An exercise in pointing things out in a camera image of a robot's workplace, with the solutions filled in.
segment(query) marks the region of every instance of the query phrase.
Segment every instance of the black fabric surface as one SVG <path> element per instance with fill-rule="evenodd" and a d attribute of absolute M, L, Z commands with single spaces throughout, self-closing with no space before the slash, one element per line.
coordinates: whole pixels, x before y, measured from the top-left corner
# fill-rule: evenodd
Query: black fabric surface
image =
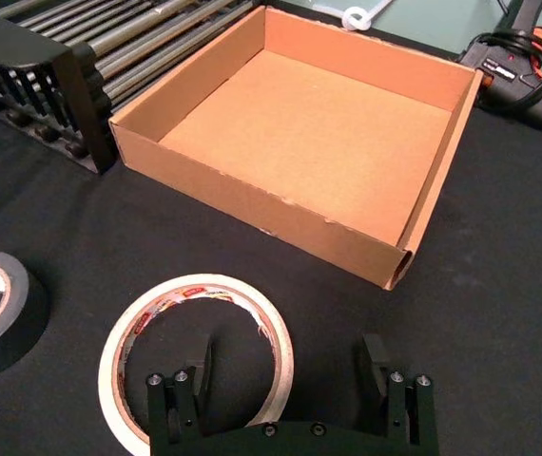
<path fill-rule="evenodd" d="M 526 126 L 473 113 L 391 293 L 120 163 L 99 178 L 1 124 L 0 251 L 52 307 L 38 344 L 0 373 L 0 455 L 126 455 L 98 404 L 106 337 L 152 286 L 204 272 L 250 283 L 283 315 L 296 363 L 283 419 L 362 428 L 354 352 L 378 332 L 410 373 L 435 379 L 442 454 L 542 454 L 542 132 Z M 180 367 L 199 333 L 215 348 L 206 428 L 242 426 L 260 406 L 266 341 L 244 311 L 197 301 L 134 347 L 127 392 L 143 426 L 145 376 Z"/>

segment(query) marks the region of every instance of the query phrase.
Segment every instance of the black tape roll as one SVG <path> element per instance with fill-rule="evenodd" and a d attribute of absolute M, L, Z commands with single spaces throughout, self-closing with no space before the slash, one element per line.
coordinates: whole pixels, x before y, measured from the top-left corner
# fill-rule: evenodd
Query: black tape roll
<path fill-rule="evenodd" d="M 0 252 L 0 371 L 24 356 L 48 322 L 45 290 L 13 256 Z"/>

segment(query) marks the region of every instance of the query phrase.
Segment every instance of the bolt head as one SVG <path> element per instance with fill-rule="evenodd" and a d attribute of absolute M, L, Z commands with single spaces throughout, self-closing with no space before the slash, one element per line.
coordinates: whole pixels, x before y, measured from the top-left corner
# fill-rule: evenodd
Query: bolt head
<path fill-rule="evenodd" d="M 396 383 L 402 383 L 404 381 L 404 377 L 398 371 L 392 372 L 389 377 Z"/>
<path fill-rule="evenodd" d="M 419 383 L 422 387 L 429 387 L 432 385 L 432 380 L 426 375 L 420 375 L 416 378 L 416 382 Z"/>
<path fill-rule="evenodd" d="M 273 437 L 278 432 L 278 428 L 275 425 L 268 424 L 262 427 L 262 433 L 267 437 Z"/>
<path fill-rule="evenodd" d="M 158 373 L 153 373 L 150 377 L 148 377 L 148 384 L 149 385 L 159 385 L 162 381 L 161 375 Z"/>
<path fill-rule="evenodd" d="M 322 423 L 314 423 L 311 426 L 311 433 L 316 437 L 321 437 L 326 434 L 326 426 Z"/>
<path fill-rule="evenodd" d="M 186 373 L 184 370 L 181 370 L 176 374 L 174 378 L 177 382 L 183 382 L 188 378 L 188 373 Z"/>

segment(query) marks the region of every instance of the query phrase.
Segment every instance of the tape roll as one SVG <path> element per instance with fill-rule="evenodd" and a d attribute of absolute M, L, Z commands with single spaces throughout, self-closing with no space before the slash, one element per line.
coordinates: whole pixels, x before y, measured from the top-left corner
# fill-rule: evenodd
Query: tape roll
<path fill-rule="evenodd" d="M 248 311 L 269 340 L 275 359 L 271 390 L 261 410 L 247 424 L 278 421 L 288 400 L 294 375 L 292 342 L 280 313 L 251 286 L 225 275 L 185 275 L 168 280 L 140 296 L 121 315 L 106 341 L 98 371 L 98 393 L 106 422 L 117 440 L 134 456 L 149 456 L 148 436 L 129 411 L 125 366 L 135 338 L 161 312 L 189 299 L 213 297 Z"/>
<path fill-rule="evenodd" d="M 26 354 L 48 322 L 41 284 L 13 256 L 0 252 L 0 371 Z"/>

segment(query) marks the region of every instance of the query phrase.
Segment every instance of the power cord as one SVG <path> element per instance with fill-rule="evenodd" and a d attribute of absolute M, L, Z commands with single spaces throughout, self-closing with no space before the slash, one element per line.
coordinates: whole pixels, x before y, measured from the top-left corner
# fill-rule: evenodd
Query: power cord
<path fill-rule="evenodd" d="M 483 43 L 488 46 L 500 46 L 511 52 L 524 54 L 536 61 L 541 67 L 542 62 L 542 38 L 534 33 L 524 30 L 505 29 L 492 33 L 481 33 L 476 36 L 472 43 Z M 515 113 L 525 111 L 542 100 L 542 83 L 533 89 L 525 97 L 513 103 L 502 106 L 482 106 L 485 109 L 500 113 Z"/>
<path fill-rule="evenodd" d="M 510 14 L 510 10 L 508 9 L 508 5 L 506 5 L 506 2 L 504 2 L 503 0 L 497 0 L 497 3 L 499 4 L 499 7 L 506 16 Z"/>

